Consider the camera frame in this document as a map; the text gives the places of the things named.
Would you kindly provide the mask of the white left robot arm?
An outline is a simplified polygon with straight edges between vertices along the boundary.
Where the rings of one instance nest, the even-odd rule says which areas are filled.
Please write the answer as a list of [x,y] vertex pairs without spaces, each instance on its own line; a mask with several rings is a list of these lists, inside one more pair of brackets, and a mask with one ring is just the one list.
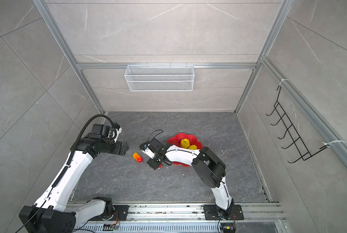
[[24,206],[20,211],[19,218],[27,232],[71,233],[94,217],[116,217],[111,198],[95,197],[74,209],[67,204],[83,172],[99,154],[126,154],[128,144],[117,140],[121,131],[119,124],[103,114],[94,115],[85,123],[51,185],[32,206]]

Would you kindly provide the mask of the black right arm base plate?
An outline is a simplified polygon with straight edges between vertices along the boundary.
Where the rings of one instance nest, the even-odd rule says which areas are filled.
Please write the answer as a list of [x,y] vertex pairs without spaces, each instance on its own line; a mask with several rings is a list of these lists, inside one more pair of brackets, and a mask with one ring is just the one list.
[[244,220],[243,210],[240,205],[231,205],[227,210],[223,210],[216,205],[204,205],[206,220]]

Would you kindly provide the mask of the red flower-shaped fruit bowl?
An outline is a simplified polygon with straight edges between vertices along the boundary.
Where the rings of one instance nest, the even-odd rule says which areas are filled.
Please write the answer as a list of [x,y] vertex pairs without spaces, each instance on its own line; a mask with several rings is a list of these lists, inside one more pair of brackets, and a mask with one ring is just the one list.
[[185,133],[179,133],[169,138],[167,142],[174,145],[174,148],[168,150],[173,150],[173,154],[167,155],[169,161],[175,165],[183,165],[185,167],[190,167],[193,159],[197,157],[197,154],[194,152],[187,152],[187,150],[201,150],[203,148],[203,144],[196,136],[187,135]]

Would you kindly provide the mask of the yellow fake lemon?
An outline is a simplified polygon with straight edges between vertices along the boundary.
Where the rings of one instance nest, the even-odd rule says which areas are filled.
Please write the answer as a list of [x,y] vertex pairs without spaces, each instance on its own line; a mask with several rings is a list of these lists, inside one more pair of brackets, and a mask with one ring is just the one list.
[[187,149],[190,146],[190,141],[187,138],[184,138],[180,142],[180,147]]

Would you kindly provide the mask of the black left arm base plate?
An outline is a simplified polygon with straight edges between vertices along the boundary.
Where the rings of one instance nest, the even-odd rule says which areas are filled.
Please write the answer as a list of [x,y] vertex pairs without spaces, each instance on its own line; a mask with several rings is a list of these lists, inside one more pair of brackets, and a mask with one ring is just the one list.
[[113,210],[110,213],[102,214],[96,216],[94,220],[103,220],[103,221],[125,221],[127,220],[129,205],[114,205]]

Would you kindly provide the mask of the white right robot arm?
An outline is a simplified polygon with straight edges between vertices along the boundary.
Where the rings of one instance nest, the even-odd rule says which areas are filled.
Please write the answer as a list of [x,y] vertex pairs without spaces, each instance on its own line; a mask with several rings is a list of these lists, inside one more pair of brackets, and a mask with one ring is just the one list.
[[226,185],[226,165],[210,148],[190,150],[170,143],[164,145],[154,138],[142,143],[140,149],[149,156],[147,164],[154,170],[163,163],[174,162],[193,167],[200,180],[211,188],[220,211],[225,213],[234,204]]

